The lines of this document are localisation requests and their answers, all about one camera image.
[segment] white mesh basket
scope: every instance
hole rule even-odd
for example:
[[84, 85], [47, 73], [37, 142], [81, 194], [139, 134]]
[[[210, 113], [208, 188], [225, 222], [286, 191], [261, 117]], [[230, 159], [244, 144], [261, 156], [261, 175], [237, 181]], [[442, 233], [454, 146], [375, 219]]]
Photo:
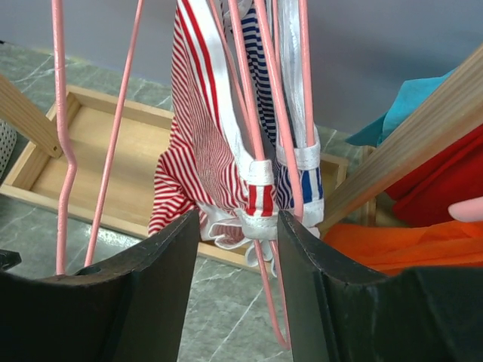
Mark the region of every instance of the white mesh basket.
[[17, 132], [15, 129], [0, 119], [0, 177], [2, 177], [7, 167], [8, 160], [12, 156], [16, 142]]

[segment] wooden box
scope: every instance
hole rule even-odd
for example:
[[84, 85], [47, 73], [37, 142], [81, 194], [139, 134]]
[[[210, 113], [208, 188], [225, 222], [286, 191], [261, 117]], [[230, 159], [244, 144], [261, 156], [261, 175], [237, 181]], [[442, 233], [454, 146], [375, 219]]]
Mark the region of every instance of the wooden box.
[[[94, 216], [116, 103], [117, 97], [68, 87], [69, 135], [78, 160], [69, 215], [87, 222]], [[168, 148], [173, 113], [126, 101], [123, 115], [101, 225], [145, 238], [154, 198], [154, 170], [158, 156]], [[47, 117], [56, 122], [55, 105]], [[344, 158], [321, 156], [326, 195], [345, 180], [347, 165]], [[66, 169], [65, 155], [53, 158], [30, 142], [7, 175], [0, 192], [57, 210]], [[227, 251], [201, 242], [198, 252], [208, 258], [246, 267], [244, 249]]]

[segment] teal fabric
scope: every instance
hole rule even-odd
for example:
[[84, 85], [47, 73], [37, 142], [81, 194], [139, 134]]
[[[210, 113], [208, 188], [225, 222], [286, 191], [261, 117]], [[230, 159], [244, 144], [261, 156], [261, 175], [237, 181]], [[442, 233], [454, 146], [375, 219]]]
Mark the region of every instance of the teal fabric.
[[437, 78], [405, 81], [389, 111], [346, 141], [354, 146], [380, 146], [452, 72]]

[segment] gray wall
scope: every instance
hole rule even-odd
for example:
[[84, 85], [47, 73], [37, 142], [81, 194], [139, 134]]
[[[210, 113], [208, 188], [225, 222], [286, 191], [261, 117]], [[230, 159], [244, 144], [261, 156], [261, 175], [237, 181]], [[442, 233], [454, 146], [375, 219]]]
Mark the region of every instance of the gray wall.
[[[64, 0], [70, 56], [122, 70], [136, 0]], [[135, 75], [170, 81], [174, 0], [146, 0]], [[309, 0], [315, 115], [356, 132], [407, 78], [442, 75], [483, 40], [481, 0]], [[0, 39], [51, 49], [48, 0], [0, 0]]]

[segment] orange cloth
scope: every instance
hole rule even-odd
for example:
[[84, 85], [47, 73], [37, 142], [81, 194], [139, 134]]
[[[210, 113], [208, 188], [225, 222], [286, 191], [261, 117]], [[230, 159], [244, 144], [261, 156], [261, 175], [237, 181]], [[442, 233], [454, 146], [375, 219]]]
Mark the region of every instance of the orange cloth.
[[411, 266], [483, 266], [483, 222], [450, 221], [414, 229], [337, 224], [324, 241], [388, 275]]

